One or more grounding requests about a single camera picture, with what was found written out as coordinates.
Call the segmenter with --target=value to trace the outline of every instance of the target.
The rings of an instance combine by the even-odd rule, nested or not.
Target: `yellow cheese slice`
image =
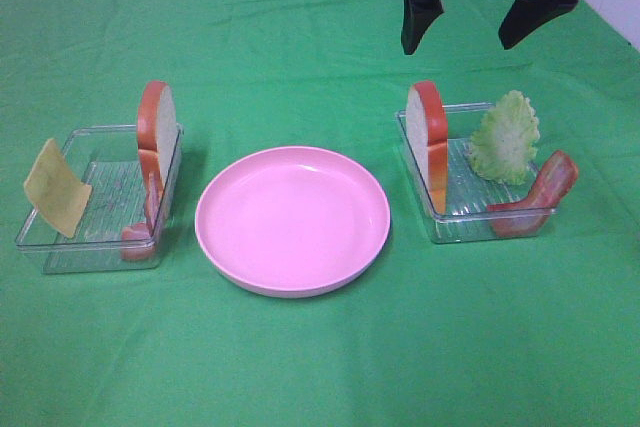
[[[91,186],[71,171],[55,139],[49,139],[24,181],[29,202],[55,230],[67,238],[75,235],[91,195]]]

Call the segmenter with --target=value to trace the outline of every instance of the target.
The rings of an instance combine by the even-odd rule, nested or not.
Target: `transparent container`
[[[538,167],[530,162],[526,181],[523,185],[507,185],[482,179],[476,175],[467,160],[469,137],[480,126],[490,103],[446,105],[445,112],[449,125],[448,139],[448,183],[446,212],[436,212],[433,200],[426,188],[418,164],[409,145],[405,112],[396,113],[396,120],[404,143],[404,156],[409,173],[413,178],[415,192],[422,204],[425,225],[431,241],[437,244],[451,242],[471,242],[479,240],[503,240],[516,237],[531,237],[538,230],[509,237],[500,237],[492,224],[500,219],[525,219],[527,217],[549,217],[555,208],[531,208],[487,212],[487,205],[516,202],[526,197],[533,184]]]
[[[42,265],[45,274],[150,269],[162,257],[160,238],[169,218],[181,160],[183,129],[178,125],[165,190],[153,232],[140,240],[121,239],[122,230],[146,220],[146,190],[138,160],[135,125],[74,130],[62,154],[71,170],[92,186],[91,196],[73,238],[59,234],[31,209],[18,236],[18,249]],[[153,249],[144,260],[124,260],[132,249]]]

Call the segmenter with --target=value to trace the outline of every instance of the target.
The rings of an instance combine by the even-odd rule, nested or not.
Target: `pink plate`
[[[231,281],[259,294],[310,297],[360,275],[390,223],[387,197],[364,167],[329,150],[289,146],[220,172],[200,197],[195,228]]]

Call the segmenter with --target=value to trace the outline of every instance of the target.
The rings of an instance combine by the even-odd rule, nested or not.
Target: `lettuce leaf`
[[[518,185],[536,156],[538,118],[529,99],[512,90],[491,107],[470,138],[469,163],[480,177]]]

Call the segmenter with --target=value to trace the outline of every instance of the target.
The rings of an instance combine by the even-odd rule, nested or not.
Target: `green tablecloth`
[[[640,55],[586,4],[511,51],[511,0],[442,0],[402,53],[402,0],[0,0],[0,424],[640,424]],[[134,123],[173,87],[184,156],[155,270],[44,276],[13,239],[48,137]],[[532,99],[540,158],[581,177],[541,236],[435,245],[394,112]],[[316,298],[244,291],[198,247],[221,169],[257,150],[342,152],[380,181],[392,234]]]

